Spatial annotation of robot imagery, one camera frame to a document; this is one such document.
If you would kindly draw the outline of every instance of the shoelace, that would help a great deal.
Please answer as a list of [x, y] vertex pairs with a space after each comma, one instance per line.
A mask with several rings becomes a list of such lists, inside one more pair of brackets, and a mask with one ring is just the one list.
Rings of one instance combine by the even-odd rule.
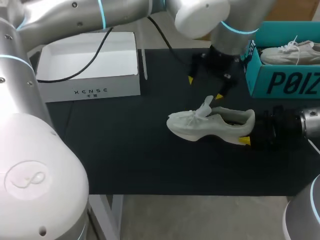
[[207, 120], [208, 120], [208, 118], [203, 117], [203, 116], [199, 116], [199, 115], [196, 114], [195, 111], [192, 111], [192, 110], [189, 111], [189, 115], [178, 116], [178, 119], [181, 119], [181, 118], [190, 118], [191, 116], [192, 116], [192, 118], [191, 118], [190, 121], [188, 122], [187, 126], [189, 126], [194, 120], [204, 120], [204, 121], [207, 121]]
[[298, 37], [298, 35], [295, 37], [295, 39], [293, 41], [290, 41], [287, 45], [278, 47], [278, 49], [280, 49], [283, 52], [288, 52], [288, 51], [290, 51], [292, 49], [298, 49], [298, 61], [296, 62], [295, 65], [298, 65], [299, 60], [300, 60], [300, 48], [296, 46], [298, 44], [296, 42], [297, 37]]

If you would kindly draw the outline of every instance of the teal shoe box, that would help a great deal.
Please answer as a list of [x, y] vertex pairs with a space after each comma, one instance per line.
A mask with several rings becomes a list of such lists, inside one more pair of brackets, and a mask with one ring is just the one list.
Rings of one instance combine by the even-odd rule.
[[320, 22], [265, 21], [250, 41], [244, 72], [250, 95], [264, 99], [320, 99], [320, 65], [263, 65], [258, 48], [280, 47], [297, 37], [320, 43]]

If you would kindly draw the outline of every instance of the white cylindrical joint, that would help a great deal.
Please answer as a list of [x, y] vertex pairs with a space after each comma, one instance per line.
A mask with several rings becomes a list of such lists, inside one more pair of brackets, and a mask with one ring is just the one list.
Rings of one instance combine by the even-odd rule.
[[164, 4], [178, 32], [190, 39], [209, 34], [230, 13], [228, 0], [165, 0]]

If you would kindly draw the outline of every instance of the black cable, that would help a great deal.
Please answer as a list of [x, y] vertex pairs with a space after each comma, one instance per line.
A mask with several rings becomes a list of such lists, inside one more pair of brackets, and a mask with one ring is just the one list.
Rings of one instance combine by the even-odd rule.
[[161, 37], [163, 38], [165, 44], [168, 46], [170, 52], [171, 52], [172, 55], [175, 57], [175, 59], [178, 60], [178, 62], [180, 62], [180, 63], [183, 64], [183, 65], [186, 65], [186, 66], [188, 66], [188, 67], [191, 66], [191, 64], [186, 63], [186, 62], [184, 62], [183, 60], [181, 60], [181, 58], [175, 53], [174, 49], [172, 48], [172, 46], [171, 46], [170, 43], [168, 42], [166, 36], [165, 36], [164, 33], [162, 32], [161, 28], [160, 28], [159, 25], [156, 23], [156, 21], [155, 21], [152, 17], [150, 17], [150, 16], [148, 16], [147, 18], [153, 23], [153, 25], [155, 26], [155, 28], [158, 30], [158, 32], [160, 33]]
[[68, 76], [68, 77], [65, 77], [65, 78], [62, 78], [62, 79], [57, 79], [57, 80], [52, 80], [52, 81], [48, 81], [48, 80], [37, 80], [39, 83], [44, 83], [44, 84], [53, 84], [53, 83], [60, 83], [60, 82], [64, 82], [64, 81], [67, 81], [67, 80], [70, 80], [70, 79], [73, 79], [74, 77], [80, 75], [81, 73], [84, 72], [84, 70], [86, 70], [93, 62], [94, 60], [97, 58], [102, 46], [104, 45], [107, 37], [109, 36], [109, 34], [111, 33], [111, 31], [113, 30], [114, 28], [111, 27], [108, 32], [105, 34], [104, 38], [102, 39], [102, 42], [100, 43], [100, 46], [98, 48], [98, 50], [96, 51], [95, 55], [93, 56], [93, 58], [91, 59], [91, 61], [84, 67], [82, 68], [80, 71], [78, 71], [77, 73], [73, 74], [72, 76]]

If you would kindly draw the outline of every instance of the white shoe box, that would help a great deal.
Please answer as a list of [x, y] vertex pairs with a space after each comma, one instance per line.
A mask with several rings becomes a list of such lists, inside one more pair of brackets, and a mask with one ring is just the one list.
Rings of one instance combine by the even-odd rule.
[[[104, 36], [104, 32], [85, 33], [46, 45], [36, 79], [53, 81], [77, 73], [93, 58]], [[84, 72], [63, 82], [39, 83], [39, 89], [46, 103], [140, 95], [134, 33], [111, 32]]]

